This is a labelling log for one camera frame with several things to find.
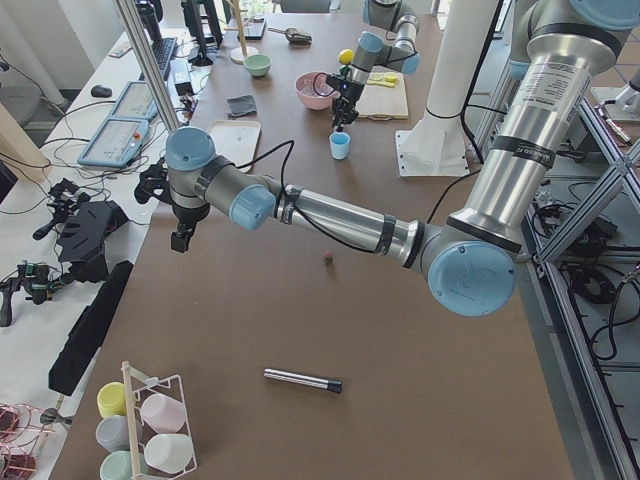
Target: white post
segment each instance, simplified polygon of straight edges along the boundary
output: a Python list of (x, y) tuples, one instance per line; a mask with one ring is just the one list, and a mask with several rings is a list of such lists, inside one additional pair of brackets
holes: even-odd
[(0, 2), (0, 39), (5, 45), (11, 45), (20, 52), (20, 68), (38, 82), (49, 100), (59, 106), (64, 106), (68, 103), (31, 49), (29, 42), (16, 27), (13, 17), (11, 17), (3, 2)]
[(460, 176), (469, 172), (459, 113), (500, 3), (453, 0), (424, 117), (413, 130), (396, 132), (401, 176)]

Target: gray cup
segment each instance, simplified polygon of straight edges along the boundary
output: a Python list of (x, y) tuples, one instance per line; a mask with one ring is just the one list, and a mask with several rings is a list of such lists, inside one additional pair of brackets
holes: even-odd
[[(138, 440), (142, 436), (142, 424), (136, 420)], [(129, 450), (129, 429), (127, 417), (113, 415), (104, 418), (96, 428), (96, 441), (108, 452)]]

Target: cutting board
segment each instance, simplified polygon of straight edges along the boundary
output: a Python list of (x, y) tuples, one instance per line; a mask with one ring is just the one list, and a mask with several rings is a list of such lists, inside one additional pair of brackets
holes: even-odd
[(404, 76), (397, 74), (396, 86), (365, 85), (362, 96), (356, 105), (360, 112), (358, 118), (373, 120), (390, 120), (392, 118), (409, 118), (407, 91), (404, 87)]

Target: brown table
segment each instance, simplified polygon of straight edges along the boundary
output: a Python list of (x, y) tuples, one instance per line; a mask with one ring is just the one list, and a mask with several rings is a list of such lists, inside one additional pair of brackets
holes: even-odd
[[(422, 116), (440, 32), (424, 19), (420, 71), (407, 79), (410, 120), (361, 121), (349, 160), (329, 157), (330, 113), (296, 99), (295, 78), (334, 71), (365, 26), (349, 15), (281, 15), (312, 33), (310, 48), (267, 33), (263, 79), (216, 61), (194, 119), (224, 118), (225, 99), (253, 94), (259, 151), (289, 138), (287, 179), (410, 220), (425, 218), (450, 178), (401, 179), (394, 131)], [(228, 53), (233, 39), (225, 40)], [(280, 155), (258, 172), (277, 175)], [(454, 189), (439, 221), (464, 203)], [(96, 478), (95, 395), (130, 360), (180, 373), (198, 462), (190, 479), (572, 478), (519, 296), (494, 315), (444, 310), (425, 281), (315, 232), (267, 222), (246, 232), (215, 212), (187, 254), (169, 250), (176, 220), (154, 214), (138, 263), (51, 478)], [(334, 253), (326, 267), (322, 254)], [(265, 367), (338, 377), (344, 393), (265, 380)]]

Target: gray cloth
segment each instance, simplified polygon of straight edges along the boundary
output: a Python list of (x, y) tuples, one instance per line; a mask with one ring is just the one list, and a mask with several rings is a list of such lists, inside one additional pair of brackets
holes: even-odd
[(253, 95), (243, 95), (238, 98), (227, 98), (230, 117), (242, 117), (244, 115), (254, 115), (257, 113), (256, 101)]

